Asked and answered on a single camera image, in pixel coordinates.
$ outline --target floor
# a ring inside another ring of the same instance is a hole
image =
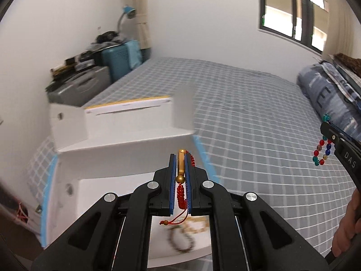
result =
[[[42,251],[35,235],[0,214],[0,233],[14,254],[33,261]]]

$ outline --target white cardboard box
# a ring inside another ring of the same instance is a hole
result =
[[[183,87],[172,98],[158,97],[83,109],[51,104],[50,119],[58,160],[44,199],[43,244],[49,245],[107,192],[118,196],[152,180],[156,170],[168,166],[170,154],[190,151],[196,166],[208,174],[209,165],[200,142],[193,136],[193,91]],[[180,213],[177,203],[174,214]],[[189,217],[187,236],[175,229],[177,248],[170,242],[170,226],[153,217],[148,267],[175,264],[211,253],[208,217]]]

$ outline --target white wall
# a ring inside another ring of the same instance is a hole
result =
[[[318,57],[259,28],[259,0],[149,0],[152,55],[203,59],[295,82]]]
[[[361,24],[353,12],[352,12],[352,22],[353,22],[353,46],[352,46],[351,57],[361,58]]]
[[[23,171],[50,134],[49,70],[115,30],[120,0],[15,0],[0,23],[0,181],[35,203]]]

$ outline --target curtain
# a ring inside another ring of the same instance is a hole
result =
[[[346,0],[328,0],[330,17],[327,41],[322,58],[330,60],[329,55],[343,53],[351,56],[353,50],[352,10]]]
[[[123,0],[125,5],[134,7],[137,10],[135,25],[137,28],[137,40],[141,49],[150,48],[150,36],[148,28],[148,0]]]

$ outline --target window pane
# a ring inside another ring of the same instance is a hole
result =
[[[265,0],[263,25],[292,36],[292,0]]]
[[[327,0],[311,0],[313,3],[312,46],[323,51],[329,26],[329,7]]]
[[[298,41],[301,40],[301,36],[302,36],[302,2],[303,0],[296,0],[297,20],[296,20],[295,39]]]

